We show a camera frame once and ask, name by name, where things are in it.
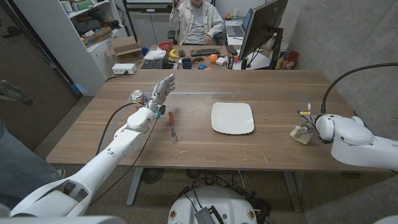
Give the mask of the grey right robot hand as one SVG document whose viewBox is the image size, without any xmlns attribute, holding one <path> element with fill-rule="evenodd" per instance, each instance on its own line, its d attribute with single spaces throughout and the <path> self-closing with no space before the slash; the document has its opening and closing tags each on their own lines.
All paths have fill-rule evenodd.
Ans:
<svg viewBox="0 0 398 224">
<path fill-rule="evenodd" d="M 315 118 L 317 115 L 311 112 L 311 109 L 307 111 L 297 110 L 297 113 L 301 117 L 298 124 L 298 129 L 294 131 L 293 137 L 298 139 L 308 135 L 313 135 L 315 132 Z"/>
</svg>

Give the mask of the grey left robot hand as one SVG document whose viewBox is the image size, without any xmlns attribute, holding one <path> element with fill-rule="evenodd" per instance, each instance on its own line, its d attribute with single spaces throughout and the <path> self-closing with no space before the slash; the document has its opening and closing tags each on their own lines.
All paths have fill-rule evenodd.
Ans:
<svg viewBox="0 0 398 224">
<path fill-rule="evenodd" d="M 158 107 L 163 105 L 167 95 L 175 89 L 174 80 L 175 75 L 172 73 L 158 82 L 158 84 L 153 87 L 145 107 L 155 113 L 158 110 Z"/>
</svg>

